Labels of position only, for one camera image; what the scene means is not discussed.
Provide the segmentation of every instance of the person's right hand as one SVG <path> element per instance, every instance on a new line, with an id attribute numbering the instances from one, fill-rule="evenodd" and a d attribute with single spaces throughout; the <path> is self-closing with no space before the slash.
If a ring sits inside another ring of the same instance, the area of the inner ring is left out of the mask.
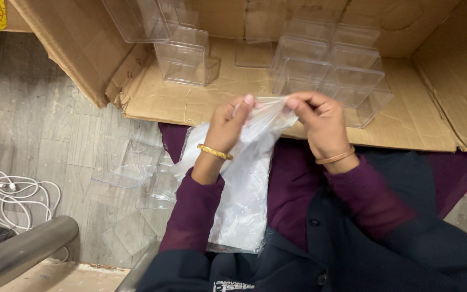
<path id="1" fill-rule="evenodd" d="M 351 148 L 345 130 L 343 104 L 318 92 L 295 92 L 288 96 L 286 105 L 294 110 L 303 123 L 307 140 L 317 160 L 331 158 Z M 327 163 L 331 173 L 347 172 L 358 166 L 353 154 L 337 162 Z"/>

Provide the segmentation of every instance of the floor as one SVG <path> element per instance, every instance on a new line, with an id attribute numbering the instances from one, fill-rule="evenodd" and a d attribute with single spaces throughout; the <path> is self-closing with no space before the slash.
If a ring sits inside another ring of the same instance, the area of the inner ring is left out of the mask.
<path id="1" fill-rule="evenodd" d="M 122 118 L 112 105 L 96 109 L 48 59 L 35 35 L 0 32 L 0 169 L 9 175 L 48 180 L 61 188 L 56 214 L 73 217 L 80 229 L 79 238 L 68 246 L 70 260 L 131 267 L 142 254 L 120 262 L 101 237 L 137 211 L 136 199 L 113 205 L 85 197 L 91 177 L 112 168 L 112 153 L 121 136 L 161 145 L 156 123 Z M 5 209 L 12 218 L 23 219 L 18 208 L 5 205 Z M 43 214 L 32 207 L 34 212 Z M 163 236 L 171 210 L 141 212 L 156 235 Z M 44 218 L 33 220 L 37 225 Z M 445 220 L 467 232 L 467 197 Z"/>

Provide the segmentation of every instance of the purple sleeve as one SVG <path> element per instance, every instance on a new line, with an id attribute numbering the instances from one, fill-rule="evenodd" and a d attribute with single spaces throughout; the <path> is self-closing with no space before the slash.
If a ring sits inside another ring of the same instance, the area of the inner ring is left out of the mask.
<path id="1" fill-rule="evenodd" d="M 344 174 L 326 176 L 334 192 L 347 203 L 356 224 L 372 239 L 379 241 L 397 226 L 417 215 L 392 190 L 385 178 L 363 156 L 360 165 Z"/>
<path id="2" fill-rule="evenodd" d="M 178 201 L 172 210 L 159 253 L 170 249 L 186 249 L 204 253 L 214 215 L 221 200 L 225 181 L 221 176 L 214 184 L 201 185 L 192 177 L 192 169 L 178 188 Z"/>

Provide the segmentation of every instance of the wrist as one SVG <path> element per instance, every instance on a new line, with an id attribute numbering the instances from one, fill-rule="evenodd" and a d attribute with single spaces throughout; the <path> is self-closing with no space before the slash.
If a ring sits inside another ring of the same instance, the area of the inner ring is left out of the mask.
<path id="1" fill-rule="evenodd" d="M 344 174 L 356 168 L 358 165 L 360 165 L 360 160 L 354 153 L 338 161 L 324 164 L 325 169 L 327 169 L 330 174 Z"/>
<path id="2" fill-rule="evenodd" d="M 196 159 L 191 177 L 199 184 L 216 183 L 224 162 L 224 159 L 202 151 Z"/>

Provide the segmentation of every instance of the gold bangle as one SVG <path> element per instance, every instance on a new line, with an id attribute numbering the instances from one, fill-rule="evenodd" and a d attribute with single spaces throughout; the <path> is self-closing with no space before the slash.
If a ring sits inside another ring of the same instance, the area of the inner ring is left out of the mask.
<path id="1" fill-rule="evenodd" d="M 327 164 L 335 161 L 339 161 L 341 159 L 344 159 L 345 157 L 349 157 L 354 153 L 354 146 L 351 146 L 351 148 L 339 155 L 333 156 L 331 158 L 326 158 L 326 159 L 317 159 L 316 164 Z"/>
<path id="2" fill-rule="evenodd" d="M 222 159 L 226 159 L 226 160 L 232 160 L 233 159 L 233 156 L 231 154 L 216 151 L 216 150 L 214 150 L 212 148 L 206 147 L 203 144 L 198 144 L 198 148 L 201 151 L 204 151 L 206 153 L 209 153 L 209 154 L 211 154 L 213 156 L 217 156 L 217 157 L 222 158 Z"/>

